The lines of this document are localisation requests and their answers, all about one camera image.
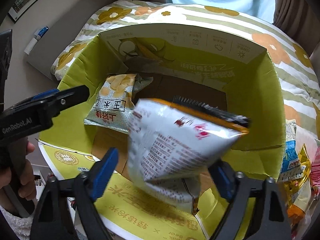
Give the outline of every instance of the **blue gripper pad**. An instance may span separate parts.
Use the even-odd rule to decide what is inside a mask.
[[[90,197],[93,202],[102,197],[111,175],[118,163],[118,150],[110,148],[101,161],[96,162],[89,171],[92,182]]]

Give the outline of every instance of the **human hand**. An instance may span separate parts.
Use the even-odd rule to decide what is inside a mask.
[[[27,144],[27,154],[33,152],[35,146],[28,142]],[[2,187],[8,185],[11,181],[11,170],[10,168],[0,170],[0,205],[10,213],[15,213],[16,210],[7,195],[5,194]],[[20,176],[21,187],[18,191],[20,197],[26,198],[27,200],[32,200],[36,197],[36,184],[35,176],[33,175],[33,170],[31,163],[26,159],[25,168]]]

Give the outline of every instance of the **silver snack packaging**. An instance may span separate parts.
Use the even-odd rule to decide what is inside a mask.
[[[128,120],[134,108],[132,98],[152,81],[152,77],[142,78],[139,74],[109,76],[84,119],[84,124],[128,134]]]

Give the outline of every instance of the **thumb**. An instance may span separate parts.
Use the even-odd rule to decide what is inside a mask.
[[[10,168],[0,170],[0,189],[4,186],[7,186],[10,183],[10,181],[11,181]]]

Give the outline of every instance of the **wall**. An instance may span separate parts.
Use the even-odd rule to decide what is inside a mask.
[[[8,79],[5,84],[4,108],[50,90],[57,86],[38,70],[25,61],[23,52],[33,37],[34,32],[45,25],[50,26],[80,0],[38,0],[14,23],[8,16],[0,26],[0,32],[13,29],[12,58]],[[29,136],[29,140],[37,145],[37,134]],[[32,164],[47,166],[40,150],[28,156]]]

